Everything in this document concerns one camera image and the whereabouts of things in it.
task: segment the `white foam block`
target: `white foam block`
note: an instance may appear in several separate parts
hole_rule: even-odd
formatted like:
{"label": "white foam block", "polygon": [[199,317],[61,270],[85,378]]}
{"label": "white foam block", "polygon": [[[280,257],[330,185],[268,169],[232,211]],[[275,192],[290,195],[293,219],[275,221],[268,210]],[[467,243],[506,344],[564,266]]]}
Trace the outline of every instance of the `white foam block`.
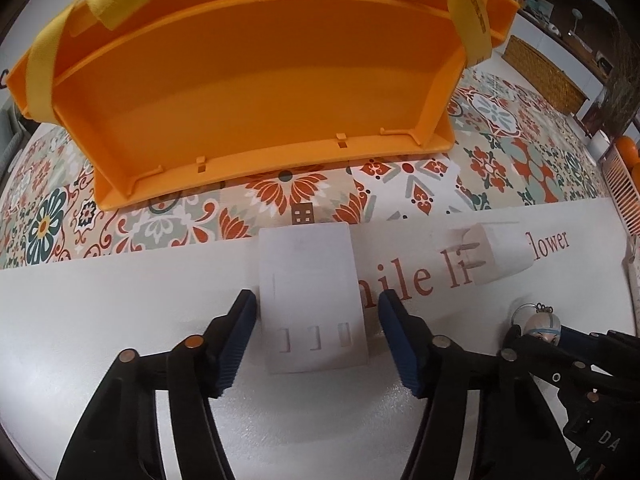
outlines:
{"label": "white foam block", "polygon": [[476,285],[484,285],[529,269],[534,262],[534,252],[522,236],[520,222],[484,222],[474,225],[463,236],[465,244],[480,244],[465,251],[468,266],[484,262],[469,272]]}
{"label": "white foam block", "polygon": [[271,373],[367,363],[349,225],[261,229],[260,315]]}

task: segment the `keychain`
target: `keychain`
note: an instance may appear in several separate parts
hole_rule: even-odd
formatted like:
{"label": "keychain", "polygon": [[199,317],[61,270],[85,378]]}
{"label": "keychain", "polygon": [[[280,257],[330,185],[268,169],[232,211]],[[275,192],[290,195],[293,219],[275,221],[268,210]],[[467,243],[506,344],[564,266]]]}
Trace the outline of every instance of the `keychain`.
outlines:
{"label": "keychain", "polygon": [[529,334],[538,339],[542,339],[547,343],[558,346],[560,342],[560,330],[562,325],[560,319],[554,314],[552,306],[546,306],[542,303],[526,303],[519,306],[511,316],[511,325],[514,325],[514,319],[519,310],[523,308],[535,308],[536,313],[529,317],[525,323],[522,335]]}

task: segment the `floral tile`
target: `floral tile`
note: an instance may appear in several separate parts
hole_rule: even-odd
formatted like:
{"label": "floral tile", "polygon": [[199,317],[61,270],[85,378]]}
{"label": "floral tile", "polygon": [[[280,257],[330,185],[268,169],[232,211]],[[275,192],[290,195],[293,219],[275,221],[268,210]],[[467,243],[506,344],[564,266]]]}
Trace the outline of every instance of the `floral tile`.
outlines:
{"label": "floral tile", "polygon": [[0,269],[254,236],[290,224],[349,223],[606,196],[599,170],[536,92],[465,70],[447,109],[449,153],[372,158],[213,184],[101,211],[94,170],[58,126],[30,142],[0,208]]}
{"label": "floral tile", "polygon": [[511,157],[515,170],[524,178],[526,190],[534,203],[564,202],[564,192],[535,143],[503,138],[500,145]]}
{"label": "floral tile", "polygon": [[249,226],[248,235],[261,227],[291,224],[292,204],[311,202],[316,222],[334,221],[336,202],[356,193],[353,177],[343,167],[315,166],[266,173],[231,182],[221,190],[220,200],[235,206],[233,213]]}
{"label": "floral tile", "polygon": [[489,132],[457,136],[449,156],[460,165],[465,189],[479,197],[486,194],[491,208],[522,205],[518,191],[524,191],[526,183],[502,150],[499,137]]}
{"label": "floral tile", "polygon": [[[351,162],[356,194],[340,197],[334,219],[356,223],[473,210],[447,155],[396,156]],[[359,215],[350,215],[360,205]]]}

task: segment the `orange object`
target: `orange object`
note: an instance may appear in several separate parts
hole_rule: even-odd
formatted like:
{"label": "orange object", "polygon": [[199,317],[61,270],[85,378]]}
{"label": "orange object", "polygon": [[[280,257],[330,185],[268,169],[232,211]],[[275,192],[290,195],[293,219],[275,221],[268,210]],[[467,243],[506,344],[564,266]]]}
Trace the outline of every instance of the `orange object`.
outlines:
{"label": "orange object", "polygon": [[626,168],[631,171],[640,162],[636,143],[627,136],[618,137],[614,142]]}
{"label": "orange object", "polygon": [[[518,9],[484,0],[492,43]],[[465,65],[447,0],[150,0],[66,21],[52,102],[108,210],[286,167],[454,143]],[[26,55],[7,85],[23,113]]]}

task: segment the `orange plastic tray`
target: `orange plastic tray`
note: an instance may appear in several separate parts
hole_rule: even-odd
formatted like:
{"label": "orange plastic tray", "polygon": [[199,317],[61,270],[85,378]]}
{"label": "orange plastic tray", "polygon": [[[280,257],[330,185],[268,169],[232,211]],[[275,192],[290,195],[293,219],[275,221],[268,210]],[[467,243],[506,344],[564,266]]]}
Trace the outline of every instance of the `orange plastic tray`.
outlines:
{"label": "orange plastic tray", "polygon": [[[485,0],[494,46],[518,6]],[[280,168],[442,152],[465,53],[446,0],[151,0],[68,19],[54,109],[108,210]],[[7,78],[23,112],[23,57]]]}

